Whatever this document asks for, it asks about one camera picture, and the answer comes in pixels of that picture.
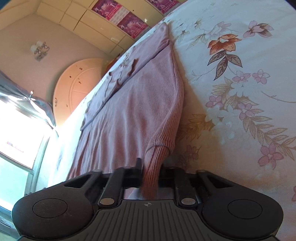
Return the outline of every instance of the ribbed gray panel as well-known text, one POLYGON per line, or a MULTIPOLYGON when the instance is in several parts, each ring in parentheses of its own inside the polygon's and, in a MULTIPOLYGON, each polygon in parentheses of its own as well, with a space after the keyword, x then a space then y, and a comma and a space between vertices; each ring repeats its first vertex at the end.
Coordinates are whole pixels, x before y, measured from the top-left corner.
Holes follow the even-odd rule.
MULTIPOLYGON (((276 241, 274 237, 265 241, 276 241)), ((21 237, 19 241, 33 241, 21 237)), ((198 214, 178 208, 172 200, 123 200, 101 210, 80 233, 63 241, 230 241, 208 229, 198 214)))

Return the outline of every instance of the metal screw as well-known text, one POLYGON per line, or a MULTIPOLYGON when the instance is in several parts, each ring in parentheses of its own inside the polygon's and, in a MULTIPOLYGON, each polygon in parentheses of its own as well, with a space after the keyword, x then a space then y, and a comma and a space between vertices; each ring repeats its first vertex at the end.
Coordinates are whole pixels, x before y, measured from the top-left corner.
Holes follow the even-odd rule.
POLYGON ((193 198, 183 198, 181 203, 183 203, 184 205, 193 205, 196 203, 196 201, 193 198))
POLYGON ((112 198, 103 198, 103 199, 101 199, 100 203, 108 206, 108 205, 112 205, 113 203, 115 203, 115 201, 112 198))

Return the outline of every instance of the window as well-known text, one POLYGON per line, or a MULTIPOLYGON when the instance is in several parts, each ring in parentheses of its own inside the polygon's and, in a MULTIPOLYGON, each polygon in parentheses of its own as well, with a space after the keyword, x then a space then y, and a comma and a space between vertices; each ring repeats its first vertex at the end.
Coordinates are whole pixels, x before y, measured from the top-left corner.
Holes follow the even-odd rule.
POLYGON ((0 212, 34 192, 44 151, 52 131, 42 120, 0 100, 0 212))

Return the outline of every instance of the floral bedsheet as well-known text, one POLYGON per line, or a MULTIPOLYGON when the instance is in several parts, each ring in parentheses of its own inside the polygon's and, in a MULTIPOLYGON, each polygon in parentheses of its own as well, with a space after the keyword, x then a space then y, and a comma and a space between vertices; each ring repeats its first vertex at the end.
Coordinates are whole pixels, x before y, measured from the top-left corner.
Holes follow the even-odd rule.
MULTIPOLYGON (((284 210, 277 237, 294 241, 296 11, 284 0, 189 0, 163 21, 185 84, 176 165, 272 197, 284 210)), ((60 143, 72 146, 56 158, 56 183, 65 180, 87 102, 104 79, 67 120, 60 143)))

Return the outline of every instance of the pink sweater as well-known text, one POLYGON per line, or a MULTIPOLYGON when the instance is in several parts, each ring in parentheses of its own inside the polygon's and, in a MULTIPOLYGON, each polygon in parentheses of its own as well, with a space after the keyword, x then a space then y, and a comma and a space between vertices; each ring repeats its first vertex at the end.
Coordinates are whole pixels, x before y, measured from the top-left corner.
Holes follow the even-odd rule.
POLYGON ((144 161, 142 194, 153 198, 163 160, 173 151, 184 87, 168 26, 134 46, 89 102, 68 179, 144 161))

